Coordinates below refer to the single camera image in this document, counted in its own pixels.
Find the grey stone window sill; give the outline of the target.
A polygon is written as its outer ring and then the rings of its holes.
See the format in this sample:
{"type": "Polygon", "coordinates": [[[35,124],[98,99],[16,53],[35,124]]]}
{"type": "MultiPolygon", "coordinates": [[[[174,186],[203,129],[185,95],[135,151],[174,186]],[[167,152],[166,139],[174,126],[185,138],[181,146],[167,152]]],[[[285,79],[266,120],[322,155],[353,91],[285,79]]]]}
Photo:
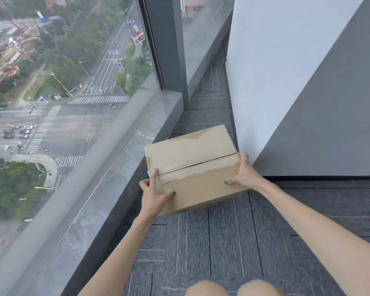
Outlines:
{"type": "Polygon", "coordinates": [[[188,106],[161,90],[153,71],[127,102],[114,100],[123,56],[118,30],[89,91],[51,108],[42,140],[56,157],[53,184],[31,221],[0,225],[0,296],[76,296],[109,256],[141,207],[146,145],[224,125],[233,137],[224,44],[233,9],[207,8],[183,27],[188,106]]]}

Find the person's knee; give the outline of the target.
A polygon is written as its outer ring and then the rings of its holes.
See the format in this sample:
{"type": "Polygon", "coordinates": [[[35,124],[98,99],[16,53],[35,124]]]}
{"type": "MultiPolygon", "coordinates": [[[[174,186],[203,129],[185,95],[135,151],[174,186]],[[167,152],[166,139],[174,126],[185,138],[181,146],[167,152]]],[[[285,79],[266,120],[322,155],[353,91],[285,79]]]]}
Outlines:
{"type": "Polygon", "coordinates": [[[191,285],[184,296],[229,296],[229,294],[223,286],[209,280],[202,280],[191,285]]]}
{"type": "Polygon", "coordinates": [[[264,280],[247,282],[238,289],[237,296],[287,296],[286,293],[264,280]]]}

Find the person's right forearm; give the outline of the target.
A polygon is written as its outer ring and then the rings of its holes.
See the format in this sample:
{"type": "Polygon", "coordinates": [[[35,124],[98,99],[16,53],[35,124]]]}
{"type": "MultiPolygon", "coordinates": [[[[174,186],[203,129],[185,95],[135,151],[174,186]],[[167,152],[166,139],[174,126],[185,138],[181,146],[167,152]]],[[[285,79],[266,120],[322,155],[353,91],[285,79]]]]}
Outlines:
{"type": "Polygon", "coordinates": [[[263,195],[306,243],[346,296],[370,296],[370,243],[261,179],[263,195]]]}

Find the person's left forearm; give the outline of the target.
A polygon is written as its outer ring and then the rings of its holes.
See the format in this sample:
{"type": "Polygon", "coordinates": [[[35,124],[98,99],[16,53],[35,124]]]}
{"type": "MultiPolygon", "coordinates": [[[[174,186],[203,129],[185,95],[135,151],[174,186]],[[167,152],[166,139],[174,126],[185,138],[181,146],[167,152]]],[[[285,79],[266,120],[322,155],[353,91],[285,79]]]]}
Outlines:
{"type": "Polygon", "coordinates": [[[78,296],[122,296],[137,252],[160,209],[141,209],[128,232],[78,296]]]}

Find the grey window frame post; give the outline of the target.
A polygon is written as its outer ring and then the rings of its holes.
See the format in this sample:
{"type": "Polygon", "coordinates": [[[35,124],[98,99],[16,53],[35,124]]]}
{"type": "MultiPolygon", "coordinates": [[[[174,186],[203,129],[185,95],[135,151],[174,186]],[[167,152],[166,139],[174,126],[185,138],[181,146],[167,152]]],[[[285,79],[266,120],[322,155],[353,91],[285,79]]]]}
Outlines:
{"type": "Polygon", "coordinates": [[[137,0],[161,90],[182,94],[188,106],[183,25],[180,0],[137,0]]]}

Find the person's left hand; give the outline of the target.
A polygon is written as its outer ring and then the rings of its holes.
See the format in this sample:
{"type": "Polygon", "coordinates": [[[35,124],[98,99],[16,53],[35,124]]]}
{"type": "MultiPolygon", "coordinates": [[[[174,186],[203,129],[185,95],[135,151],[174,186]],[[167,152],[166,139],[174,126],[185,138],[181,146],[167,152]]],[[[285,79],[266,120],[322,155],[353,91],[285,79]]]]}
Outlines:
{"type": "Polygon", "coordinates": [[[142,206],[139,216],[147,219],[155,219],[164,206],[161,205],[161,193],[157,191],[158,169],[154,169],[148,179],[139,182],[143,191],[142,206]]]}

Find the brown cardboard box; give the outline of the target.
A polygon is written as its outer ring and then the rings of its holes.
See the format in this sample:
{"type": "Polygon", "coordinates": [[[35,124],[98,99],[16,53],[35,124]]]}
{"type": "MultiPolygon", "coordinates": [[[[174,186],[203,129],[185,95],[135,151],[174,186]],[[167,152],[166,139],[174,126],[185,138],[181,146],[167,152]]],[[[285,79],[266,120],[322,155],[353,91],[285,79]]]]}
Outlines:
{"type": "Polygon", "coordinates": [[[148,175],[158,169],[157,191],[175,191],[159,213],[169,216],[227,199],[247,190],[224,181],[238,174],[241,157],[224,125],[144,147],[148,175]]]}

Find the person's right knee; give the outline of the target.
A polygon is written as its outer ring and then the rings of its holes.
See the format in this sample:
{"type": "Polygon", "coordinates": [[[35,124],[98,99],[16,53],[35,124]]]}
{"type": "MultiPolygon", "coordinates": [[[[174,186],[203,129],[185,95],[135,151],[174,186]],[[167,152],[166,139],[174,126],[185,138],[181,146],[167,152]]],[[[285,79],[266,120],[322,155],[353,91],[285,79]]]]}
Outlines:
{"type": "Polygon", "coordinates": [[[286,293],[264,280],[247,282],[238,289],[237,296],[287,296],[286,293]]]}

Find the person's left knee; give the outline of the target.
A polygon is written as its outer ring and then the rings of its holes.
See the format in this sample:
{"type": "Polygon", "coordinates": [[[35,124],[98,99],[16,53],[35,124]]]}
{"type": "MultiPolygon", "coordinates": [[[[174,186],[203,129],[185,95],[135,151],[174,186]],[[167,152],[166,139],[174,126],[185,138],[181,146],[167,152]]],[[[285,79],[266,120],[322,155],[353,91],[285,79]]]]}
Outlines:
{"type": "Polygon", "coordinates": [[[229,294],[223,286],[209,280],[202,280],[191,285],[184,296],[229,296],[229,294]]]}

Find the person's right hand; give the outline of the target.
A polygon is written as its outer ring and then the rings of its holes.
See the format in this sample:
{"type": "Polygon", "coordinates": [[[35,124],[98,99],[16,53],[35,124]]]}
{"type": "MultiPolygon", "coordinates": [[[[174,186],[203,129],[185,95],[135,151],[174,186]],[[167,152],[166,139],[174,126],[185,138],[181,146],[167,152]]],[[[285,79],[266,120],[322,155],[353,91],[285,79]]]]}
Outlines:
{"type": "Polygon", "coordinates": [[[239,172],[233,177],[238,177],[239,181],[241,181],[241,186],[244,186],[247,189],[259,191],[264,182],[264,178],[252,167],[249,162],[248,155],[241,153],[239,155],[241,158],[239,172]]]}

